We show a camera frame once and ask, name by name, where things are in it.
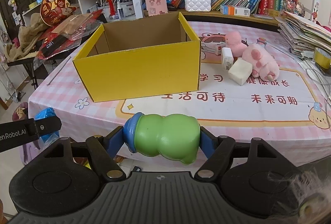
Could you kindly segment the blue bag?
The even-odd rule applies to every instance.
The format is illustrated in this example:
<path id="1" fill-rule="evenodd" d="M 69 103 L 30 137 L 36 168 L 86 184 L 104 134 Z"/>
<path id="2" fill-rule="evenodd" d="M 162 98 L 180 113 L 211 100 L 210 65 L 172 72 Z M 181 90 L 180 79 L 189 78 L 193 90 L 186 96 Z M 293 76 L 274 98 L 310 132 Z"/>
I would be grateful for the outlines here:
<path id="1" fill-rule="evenodd" d="M 62 127 L 60 118 L 53 108 L 48 107 L 39 112 L 35 117 L 39 140 L 43 144 L 51 144 L 59 138 L 59 130 Z"/>

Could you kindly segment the green blue toy bottle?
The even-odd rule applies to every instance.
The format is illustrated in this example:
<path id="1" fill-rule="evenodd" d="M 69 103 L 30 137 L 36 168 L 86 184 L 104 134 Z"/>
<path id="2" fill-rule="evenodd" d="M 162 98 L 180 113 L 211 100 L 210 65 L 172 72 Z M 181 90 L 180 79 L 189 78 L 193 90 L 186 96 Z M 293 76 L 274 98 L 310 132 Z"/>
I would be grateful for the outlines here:
<path id="1" fill-rule="evenodd" d="M 161 155 L 191 164 L 199 148 L 200 125 L 196 118 L 183 114 L 161 116 L 139 112 L 126 121 L 123 136 L 132 153 L 148 157 Z"/>

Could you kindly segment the white sponge block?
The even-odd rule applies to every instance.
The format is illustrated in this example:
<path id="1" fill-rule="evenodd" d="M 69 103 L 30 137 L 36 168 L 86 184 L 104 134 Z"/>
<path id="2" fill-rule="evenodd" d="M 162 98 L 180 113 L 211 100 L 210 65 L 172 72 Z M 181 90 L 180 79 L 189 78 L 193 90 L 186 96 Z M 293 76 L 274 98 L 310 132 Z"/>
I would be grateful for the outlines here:
<path id="1" fill-rule="evenodd" d="M 238 85 L 243 86 L 252 73 L 252 64 L 238 58 L 228 71 L 228 76 Z"/>

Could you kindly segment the white charger adapter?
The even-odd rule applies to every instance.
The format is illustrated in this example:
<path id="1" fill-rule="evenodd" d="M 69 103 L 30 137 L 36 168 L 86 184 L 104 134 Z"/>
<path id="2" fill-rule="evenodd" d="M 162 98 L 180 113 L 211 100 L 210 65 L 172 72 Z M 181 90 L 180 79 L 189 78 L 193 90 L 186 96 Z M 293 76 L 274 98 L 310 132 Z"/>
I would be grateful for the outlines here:
<path id="1" fill-rule="evenodd" d="M 232 50 L 230 48 L 223 47 L 221 56 L 222 56 L 222 66 L 225 70 L 228 71 L 232 67 L 234 61 Z"/>

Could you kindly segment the pink pig plush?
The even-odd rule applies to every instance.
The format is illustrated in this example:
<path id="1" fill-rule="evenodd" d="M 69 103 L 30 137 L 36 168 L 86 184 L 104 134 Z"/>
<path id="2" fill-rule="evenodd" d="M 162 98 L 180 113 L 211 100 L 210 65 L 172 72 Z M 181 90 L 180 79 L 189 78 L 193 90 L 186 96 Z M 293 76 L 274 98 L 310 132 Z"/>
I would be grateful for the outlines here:
<path id="1" fill-rule="evenodd" d="M 279 77 L 280 69 L 276 60 L 261 45 L 249 45 L 242 54 L 242 59 L 252 64 L 252 76 L 263 81 L 275 81 Z"/>

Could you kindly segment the small white staple box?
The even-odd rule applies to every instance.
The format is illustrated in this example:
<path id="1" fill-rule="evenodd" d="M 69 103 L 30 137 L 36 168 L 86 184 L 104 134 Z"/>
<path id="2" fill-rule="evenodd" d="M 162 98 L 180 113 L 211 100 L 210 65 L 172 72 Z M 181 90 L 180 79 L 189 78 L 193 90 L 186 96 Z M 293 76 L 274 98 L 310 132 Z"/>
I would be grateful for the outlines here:
<path id="1" fill-rule="evenodd" d="M 204 53 L 221 55 L 223 47 L 225 47 L 225 43 L 217 43 L 217 42 L 202 42 L 201 43 L 201 49 Z"/>

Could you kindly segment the pink duck plush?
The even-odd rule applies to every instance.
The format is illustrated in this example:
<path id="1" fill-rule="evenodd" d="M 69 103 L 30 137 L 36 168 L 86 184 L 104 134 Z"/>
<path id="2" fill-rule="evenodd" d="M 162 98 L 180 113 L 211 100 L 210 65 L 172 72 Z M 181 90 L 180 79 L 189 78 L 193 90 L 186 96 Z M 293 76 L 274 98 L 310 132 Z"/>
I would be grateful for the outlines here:
<path id="1" fill-rule="evenodd" d="M 242 57 L 247 48 L 247 44 L 242 41 L 241 34 L 238 31 L 228 32 L 225 35 L 226 47 L 231 49 L 234 58 Z"/>

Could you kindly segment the blue purple toy truck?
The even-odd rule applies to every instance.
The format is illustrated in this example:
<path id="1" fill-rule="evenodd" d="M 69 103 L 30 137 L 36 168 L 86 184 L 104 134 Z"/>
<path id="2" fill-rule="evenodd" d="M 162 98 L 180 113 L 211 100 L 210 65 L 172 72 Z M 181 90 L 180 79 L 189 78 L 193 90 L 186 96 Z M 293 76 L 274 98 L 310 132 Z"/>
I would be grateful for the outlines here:
<path id="1" fill-rule="evenodd" d="M 268 43 L 266 39 L 264 39 L 263 37 L 258 37 L 256 42 L 259 44 L 259 45 L 263 45 L 263 46 L 266 46 L 266 44 Z"/>

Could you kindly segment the pink checkered tablecloth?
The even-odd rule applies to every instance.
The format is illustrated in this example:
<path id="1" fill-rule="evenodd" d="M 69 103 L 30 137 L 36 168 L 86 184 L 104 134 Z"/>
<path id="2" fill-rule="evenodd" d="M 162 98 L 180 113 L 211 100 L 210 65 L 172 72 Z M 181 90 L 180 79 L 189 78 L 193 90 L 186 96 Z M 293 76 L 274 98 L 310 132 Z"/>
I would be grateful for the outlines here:
<path id="1" fill-rule="evenodd" d="M 279 78 L 274 82 L 249 78 L 240 86 L 228 77 L 218 56 L 203 53 L 196 92 L 95 103 L 68 57 L 29 97 L 29 115 L 52 107 L 62 121 L 60 134 L 83 141 L 93 134 L 107 134 L 138 112 L 185 114 L 217 136 L 239 142 L 260 137 L 297 166 L 330 155 L 330 127 L 325 118 L 330 108 L 305 69 L 285 53 L 279 33 L 206 22 L 192 22 L 191 27 L 198 35 L 238 31 L 250 43 L 263 37 L 266 49 L 281 66 Z"/>

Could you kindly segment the brown cloth pile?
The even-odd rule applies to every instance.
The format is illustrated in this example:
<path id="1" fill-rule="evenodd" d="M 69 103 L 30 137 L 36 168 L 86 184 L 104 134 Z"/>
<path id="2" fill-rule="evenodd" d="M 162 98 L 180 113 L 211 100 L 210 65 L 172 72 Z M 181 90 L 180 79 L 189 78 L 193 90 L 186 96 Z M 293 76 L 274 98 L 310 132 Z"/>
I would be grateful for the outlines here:
<path id="1" fill-rule="evenodd" d="M 36 42 L 42 36 L 44 31 L 49 28 L 44 23 L 39 13 L 31 15 L 29 26 L 20 26 L 18 31 L 19 47 L 17 48 L 13 43 L 4 45 L 4 52 L 7 62 L 14 62 L 21 59 L 30 53 Z"/>

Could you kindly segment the clear plastic bag pile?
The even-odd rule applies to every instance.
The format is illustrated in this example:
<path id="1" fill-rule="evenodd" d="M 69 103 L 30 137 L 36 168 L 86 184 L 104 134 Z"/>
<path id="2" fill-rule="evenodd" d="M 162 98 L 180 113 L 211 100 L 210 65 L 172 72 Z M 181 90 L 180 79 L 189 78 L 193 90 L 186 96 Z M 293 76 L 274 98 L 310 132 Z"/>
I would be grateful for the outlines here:
<path id="1" fill-rule="evenodd" d="M 106 21 L 102 11 L 68 17 L 46 32 L 37 54 L 38 59 L 47 60 L 56 54 L 76 48 Z"/>

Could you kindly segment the orange white medicine box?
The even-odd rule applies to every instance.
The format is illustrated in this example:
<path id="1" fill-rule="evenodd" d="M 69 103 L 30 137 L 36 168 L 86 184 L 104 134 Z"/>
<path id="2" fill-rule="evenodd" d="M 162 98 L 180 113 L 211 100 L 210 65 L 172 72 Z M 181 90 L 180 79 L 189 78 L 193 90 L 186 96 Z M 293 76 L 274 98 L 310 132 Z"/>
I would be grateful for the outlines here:
<path id="1" fill-rule="evenodd" d="M 250 16 L 250 9 L 245 7 L 221 5 L 220 12 L 221 14 L 231 15 L 231 16 L 241 16 L 241 17 Z"/>

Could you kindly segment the white quilted pearl handbag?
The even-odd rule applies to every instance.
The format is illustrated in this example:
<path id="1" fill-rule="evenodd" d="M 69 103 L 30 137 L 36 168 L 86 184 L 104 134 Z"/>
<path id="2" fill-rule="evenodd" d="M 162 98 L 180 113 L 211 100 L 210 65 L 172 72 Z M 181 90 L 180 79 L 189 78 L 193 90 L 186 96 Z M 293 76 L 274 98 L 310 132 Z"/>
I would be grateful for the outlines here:
<path id="1" fill-rule="evenodd" d="M 211 0 L 185 0 L 186 12 L 210 12 Z"/>

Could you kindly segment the pink sticker cylinder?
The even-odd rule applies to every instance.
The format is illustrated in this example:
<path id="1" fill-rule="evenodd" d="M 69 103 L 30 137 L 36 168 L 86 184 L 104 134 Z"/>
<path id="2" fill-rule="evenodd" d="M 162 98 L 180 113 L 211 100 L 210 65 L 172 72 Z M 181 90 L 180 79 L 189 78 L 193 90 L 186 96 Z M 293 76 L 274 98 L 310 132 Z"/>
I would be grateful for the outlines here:
<path id="1" fill-rule="evenodd" d="M 168 13 L 167 0 L 145 0 L 148 16 Z"/>

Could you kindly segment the colourful hair clip holder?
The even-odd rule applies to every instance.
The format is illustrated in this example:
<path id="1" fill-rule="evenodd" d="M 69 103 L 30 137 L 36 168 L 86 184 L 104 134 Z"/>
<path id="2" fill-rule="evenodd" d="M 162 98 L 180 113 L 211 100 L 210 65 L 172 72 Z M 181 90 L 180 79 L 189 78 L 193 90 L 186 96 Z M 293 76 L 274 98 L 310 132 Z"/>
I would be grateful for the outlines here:
<path id="1" fill-rule="evenodd" d="M 282 0 L 281 12 L 284 11 L 305 17 L 305 7 L 299 0 Z"/>

